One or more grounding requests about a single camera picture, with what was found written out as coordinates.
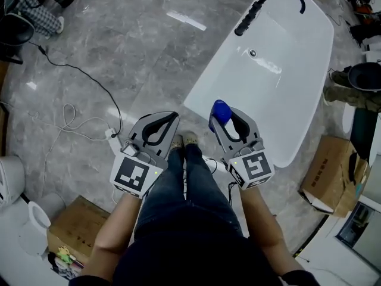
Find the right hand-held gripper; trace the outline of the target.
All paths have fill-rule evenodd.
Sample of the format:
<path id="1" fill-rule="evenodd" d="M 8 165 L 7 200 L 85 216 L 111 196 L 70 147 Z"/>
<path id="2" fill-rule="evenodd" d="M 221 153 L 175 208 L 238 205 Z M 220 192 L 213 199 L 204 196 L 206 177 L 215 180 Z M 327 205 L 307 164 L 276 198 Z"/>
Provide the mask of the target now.
<path id="1" fill-rule="evenodd" d="M 239 139 L 239 145 L 219 123 L 213 123 L 214 133 L 225 152 L 222 162 L 241 190 L 266 183 L 274 176 L 274 165 L 267 155 L 256 122 L 243 111 L 231 107 L 231 120 Z"/>

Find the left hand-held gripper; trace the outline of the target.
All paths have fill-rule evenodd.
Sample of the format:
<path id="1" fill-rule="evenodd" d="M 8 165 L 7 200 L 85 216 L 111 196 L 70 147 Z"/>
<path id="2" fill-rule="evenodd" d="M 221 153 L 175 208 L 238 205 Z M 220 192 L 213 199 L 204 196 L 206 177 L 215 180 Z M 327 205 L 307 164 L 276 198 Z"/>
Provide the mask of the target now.
<path id="1" fill-rule="evenodd" d="M 125 147 L 110 139 L 115 154 L 110 183 L 120 191 L 142 199 L 166 170 L 166 156 L 179 125 L 175 111 L 161 111 L 141 117 L 130 131 Z"/>

